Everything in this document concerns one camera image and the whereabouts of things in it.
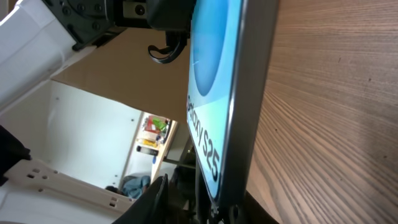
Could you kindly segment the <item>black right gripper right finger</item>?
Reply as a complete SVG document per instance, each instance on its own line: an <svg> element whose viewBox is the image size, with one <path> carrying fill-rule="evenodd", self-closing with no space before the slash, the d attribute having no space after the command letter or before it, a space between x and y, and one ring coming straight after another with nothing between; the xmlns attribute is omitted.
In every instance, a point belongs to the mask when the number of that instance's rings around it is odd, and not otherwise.
<svg viewBox="0 0 398 224"><path fill-rule="evenodd" d="M227 209L223 221L229 224L279 224L248 191L241 203Z"/></svg>

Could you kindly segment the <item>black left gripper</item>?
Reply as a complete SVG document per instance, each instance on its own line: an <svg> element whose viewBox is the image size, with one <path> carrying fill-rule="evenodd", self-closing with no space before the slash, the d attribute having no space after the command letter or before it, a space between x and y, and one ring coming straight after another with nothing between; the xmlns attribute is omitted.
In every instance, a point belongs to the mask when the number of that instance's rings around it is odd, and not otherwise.
<svg viewBox="0 0 398 224"><path fill-rule="evenodd" d="M118 27L189 31L196 0L107 0L106 17Z"/></svg>

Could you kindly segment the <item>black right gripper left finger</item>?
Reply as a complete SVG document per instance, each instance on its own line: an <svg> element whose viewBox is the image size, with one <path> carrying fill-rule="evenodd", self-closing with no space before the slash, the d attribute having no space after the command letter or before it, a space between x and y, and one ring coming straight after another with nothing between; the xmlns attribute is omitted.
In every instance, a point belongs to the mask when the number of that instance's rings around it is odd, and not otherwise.
<svg viewBox="0 0 398 224"><path fill-rule="evenodd" d="M112 224L165 224L168 210L168 175L158 177Z"/></svg>

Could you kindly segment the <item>blue screen Galaxy smartphone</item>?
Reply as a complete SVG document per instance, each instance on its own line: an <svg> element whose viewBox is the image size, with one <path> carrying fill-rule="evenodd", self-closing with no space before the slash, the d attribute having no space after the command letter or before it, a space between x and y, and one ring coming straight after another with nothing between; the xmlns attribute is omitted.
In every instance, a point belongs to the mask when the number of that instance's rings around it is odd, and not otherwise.
<svg viewBox="0 0 398 224"><path fill-rule="evenodd" d="M200 0L191 29L187 124L210 201L246 190L278 0Z"/></svg>

